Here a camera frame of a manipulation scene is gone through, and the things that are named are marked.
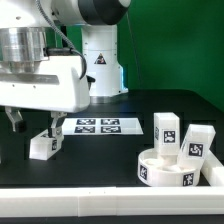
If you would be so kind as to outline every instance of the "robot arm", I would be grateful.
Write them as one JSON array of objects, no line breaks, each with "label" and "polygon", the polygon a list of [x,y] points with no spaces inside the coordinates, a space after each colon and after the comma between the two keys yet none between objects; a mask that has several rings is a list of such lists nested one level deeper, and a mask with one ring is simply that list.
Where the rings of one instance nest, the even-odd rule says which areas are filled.
[{"label": "robot arm", "polygon": [[73,48],[70,54],[45,50],[49,27],[113,25],[129,4],[130,0],[0,0],[0,105],[14,130],[25,128],[18,108],[48,110],[53,118],[49,130],[31,140],[30,158],[46,160],[56,153],[63,141],[66,112],[79,112],[90,103],[73,44],[68,45]]},{"label": "robot arm", "polygon": [[115,25],[131,0],[52,0],[52,10],[63,25]]}]

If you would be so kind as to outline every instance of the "black tabletop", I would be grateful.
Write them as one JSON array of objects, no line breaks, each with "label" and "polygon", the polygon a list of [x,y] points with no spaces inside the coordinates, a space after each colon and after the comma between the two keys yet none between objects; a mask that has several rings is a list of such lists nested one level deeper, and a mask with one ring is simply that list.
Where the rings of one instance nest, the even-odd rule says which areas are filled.
[{"label": "black tabletop", "polygon": [[[29,159],[30,139],[45,130],[50,113],[22,110],[27,121],[23,134],[12,132],[3,108],[0,112],[0,188],[42,187],[143,187],[137,177],[138,155],[154,147],[153,114],[174,112],[180,117],[181,142],[189,124],[209,124],[216,130],[211,150],[224,160],[224,113],[208,101],[184,90],[130,91],[109,104],[92,104],[84,112],[68,114],[69,118],[133,118],[139,119],[144,135],[65,136],[63,148],[48,161]],[[200,186],[208,183],[203,176]],[[213,223],[212,216],[143,216],[17,219],[27,223]],[[215,216],[215,223],[224,217]],[[16,219],[0,219],[10,223]]]}]

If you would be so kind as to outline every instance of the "white cube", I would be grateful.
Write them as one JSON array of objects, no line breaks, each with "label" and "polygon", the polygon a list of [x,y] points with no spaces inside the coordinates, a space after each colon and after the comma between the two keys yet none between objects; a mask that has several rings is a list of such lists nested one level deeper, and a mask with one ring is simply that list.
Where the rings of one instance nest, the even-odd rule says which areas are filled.
[{"label": "white cube", "polygon": [[190,125],[177,157],[181,168],[201,169],[215,136],[211,125]]},{"label": "white cube", "polygon": [[154,148],[159,155],[178,155],[180,125],[174,113],[154,113]]},{"label": "white cube", "polygon": [[31,139],[29,158],[37,160],[48,160],[61,149],[63,140],[63,135],[58,136],[58,138],[49,138],[48,130],[45,130]]}]

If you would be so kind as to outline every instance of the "warning label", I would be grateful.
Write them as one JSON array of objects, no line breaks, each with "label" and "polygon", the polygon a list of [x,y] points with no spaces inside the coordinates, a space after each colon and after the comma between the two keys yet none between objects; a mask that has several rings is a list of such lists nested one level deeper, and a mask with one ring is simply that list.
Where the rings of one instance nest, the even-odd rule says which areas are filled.
[{"label": "warning label", "polygon": [[95,64],[97,64],[97,65],[106,65],[107,64],[103,57],[103,54],[99,55],[99,57],[96,59]]}]

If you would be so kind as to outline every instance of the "green backdrop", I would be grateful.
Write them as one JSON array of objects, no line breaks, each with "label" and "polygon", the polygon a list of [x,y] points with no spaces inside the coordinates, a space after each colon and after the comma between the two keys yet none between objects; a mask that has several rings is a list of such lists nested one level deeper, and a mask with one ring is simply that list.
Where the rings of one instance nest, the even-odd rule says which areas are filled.
[{"label": "green backdrop", "polygon": [[[132,0],[118,24],[129,89],[192,90],[224,111],[224,0]],[[79,27],[68,29],[81,50]]]}]

